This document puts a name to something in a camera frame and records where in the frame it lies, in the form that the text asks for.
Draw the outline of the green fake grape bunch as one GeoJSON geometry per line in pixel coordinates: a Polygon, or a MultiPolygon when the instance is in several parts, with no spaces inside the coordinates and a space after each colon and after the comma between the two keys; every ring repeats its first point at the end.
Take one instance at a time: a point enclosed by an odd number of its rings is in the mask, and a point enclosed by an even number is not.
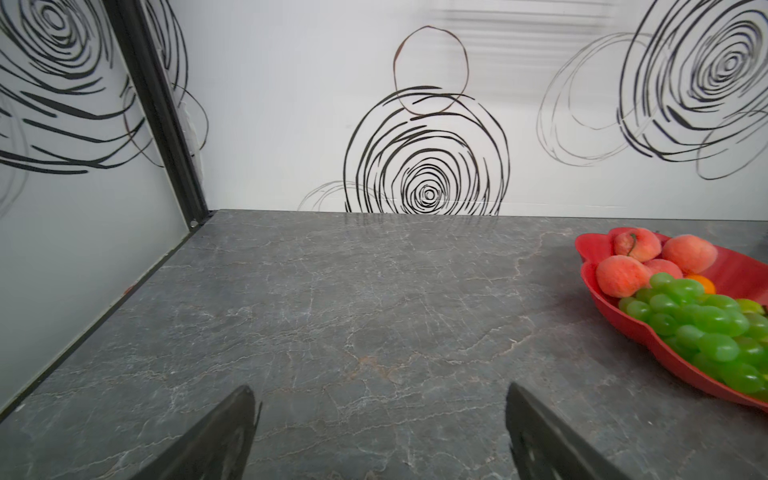
{"type": "Polygon", "coordinates": [[[701,284],[666,273],[618,302],[706,376],[753,399],[767,400],[766,314],[744,314],[737,299],[706,294],[701,284]]]}

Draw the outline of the green fake lime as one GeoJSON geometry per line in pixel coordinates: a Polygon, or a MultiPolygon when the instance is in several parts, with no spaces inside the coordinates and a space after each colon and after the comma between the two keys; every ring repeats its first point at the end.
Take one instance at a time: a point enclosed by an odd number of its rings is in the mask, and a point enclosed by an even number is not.
{"type": "Polygon", "coordinates": [[[737,302],[741,312],[744,313],[744,314],[747,314],[747,313],[754,313],[754,314],[758,314],[758,315],[765,315],[766,314],[765,307],[763,305],[761,305],[760,303],[754,301],[754,300],[750,300],[750,299],[746,299],[746,298],[739,298],[739,299],[736,300],[736,302],[737,302]]]}

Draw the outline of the orange fake fruit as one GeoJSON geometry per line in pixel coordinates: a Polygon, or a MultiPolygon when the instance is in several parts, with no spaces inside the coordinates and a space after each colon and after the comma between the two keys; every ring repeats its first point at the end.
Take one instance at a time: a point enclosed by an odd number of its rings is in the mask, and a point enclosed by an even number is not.
{"type": "Polygon", "coordinates": [[[702,275],[690,274],[690,275],[686,275],[685,278],[696,281],[699,284],[701,284],[706,294],[712,295],[717,293],[715,284],[710,279],[702,275]]]}

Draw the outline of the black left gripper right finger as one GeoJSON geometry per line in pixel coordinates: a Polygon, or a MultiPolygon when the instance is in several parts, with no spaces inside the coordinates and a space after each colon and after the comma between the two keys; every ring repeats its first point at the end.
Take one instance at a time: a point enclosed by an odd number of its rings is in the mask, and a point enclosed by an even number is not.
{"type": "Polygon", "coordinates": [[[522,479],[628,480],[567,423],[523,386],[508,388],[505,426],[522,479]]]}

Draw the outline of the red flower-shaped fruit bowl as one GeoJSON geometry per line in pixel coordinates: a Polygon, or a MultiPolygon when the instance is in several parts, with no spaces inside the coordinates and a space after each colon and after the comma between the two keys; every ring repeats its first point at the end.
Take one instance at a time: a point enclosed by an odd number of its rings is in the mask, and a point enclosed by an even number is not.
{"type": "MultiPolygon", "coordinates": [[[[574,247],[582,260],[581,279],[602,316],[622,335],[644,346],[658,363],[684,383],[719,399],[765,412],[766,402],[746,396],[706,376],[674,352],[651,327],[620,311],[617,299],[604,295],[596,280],[596,267],[613,254],[614,237],[626,230],[625,227],[619,227],[607,234],[586,233],[574,241],[574,247]]],[[[717,291],[723,295],[747,298],[765,305],[767,265],[721,246],[717,250],[716,262],[703,275],[713,281],[717,291]]]]}

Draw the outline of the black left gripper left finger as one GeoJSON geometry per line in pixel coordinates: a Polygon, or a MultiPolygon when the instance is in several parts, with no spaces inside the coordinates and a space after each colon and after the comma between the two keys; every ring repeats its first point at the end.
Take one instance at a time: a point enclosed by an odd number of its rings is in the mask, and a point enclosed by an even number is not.
{"type": "Polygon", "coordinates": [[[239,386],[132,479],[241,479],[261,409],[239,386]]]}

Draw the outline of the fake peach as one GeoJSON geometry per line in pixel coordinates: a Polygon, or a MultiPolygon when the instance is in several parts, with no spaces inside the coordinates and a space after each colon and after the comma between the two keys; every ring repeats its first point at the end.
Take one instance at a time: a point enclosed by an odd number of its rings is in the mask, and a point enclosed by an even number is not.
{"type": "Polygon", "coordinates": [[[651,275],[658,273],[666,273],[671,275],[674,279],[682,279],[684,274],[680,267],[674,262],[665,259],[653,259],[645,262],[644,265],[651,272],[651,275]]]}
{"type": "Polygon", "coordinates": [[[661,255],[685,274],[700,274],[717,261],[718,250],[710,242],[686,234],[667,240],[661,255]]]}
{"type": "Polygon", "coordinates": [[[610,256],[596,268],[599,288],[604,294],[614,298],[633,296],[649,284],[650,278],[651,271],[629,256],[610,256]]]}
{"type": "Polygon", "coordinates": [[[614,238],[613,250],[615,255],[629,256],[645,263],[661,254],[662,244],[654,232],[644,228],[632,228],[614,238]]]}

